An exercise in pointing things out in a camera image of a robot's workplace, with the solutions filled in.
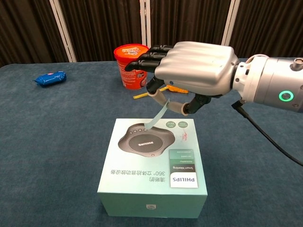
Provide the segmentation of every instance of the product box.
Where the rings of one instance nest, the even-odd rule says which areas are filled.
[[[193,119],[117,119],[98,194],[108,215],[197,218],[207,198]]]

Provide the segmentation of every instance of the green led ring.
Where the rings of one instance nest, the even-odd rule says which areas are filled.
[[[284,94],[289,94],[290,97],[289,97],[288,99],[284,99],[284,98],[282,97],[282,95],[284,95]],[[283,102],[292,101],[293,98],[294,98],[294,95],[293,95],[293,93],[292,93],[291,91],[282,91],[282,92],[279,94],[279,99],[280,99],[281,101],[283,101]]]

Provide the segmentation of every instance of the blue snack wrapper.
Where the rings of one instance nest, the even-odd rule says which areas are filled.
[[[34,82],[42,87],[62,83],[64,81],[66,81],[66,73],[63,71],[44,74],[34,80]]]

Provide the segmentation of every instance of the philips logo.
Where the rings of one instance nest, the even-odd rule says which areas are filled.
[[[190,177],[179,177],[179,178],[173,178],[172,179],[173,181],[179,181],[179,182],[195,182],[195,179],[194,178],[190,178]]]
[[[138,146],[145,146],[145,145],[149,145],[149,144],[153,144],[153,141],[150,142],[146,142],[146,143],[138,143]]]

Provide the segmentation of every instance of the white pole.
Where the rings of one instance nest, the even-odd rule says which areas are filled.
[[[233,26],[235,25],[239,5],[240,0],[231,0],[221,45],[228,46],[231,41]]]
[[[146,34],[147,34],[147,46],[151,47],[151,2],[146,0]]]
[[[142,45],[146,45],[146,21],[145,21],[145,1],[144,0],[140,0],[140,17],[141,17]]]
[[[59,0],[49,0],[49,2],[51,3],[52,6],[53,15],[55,16],[68,60],[69,62],[77,62],[76,55],[73,46],[71,44],[70,35],[66,27],[66,23],[63,17]]]

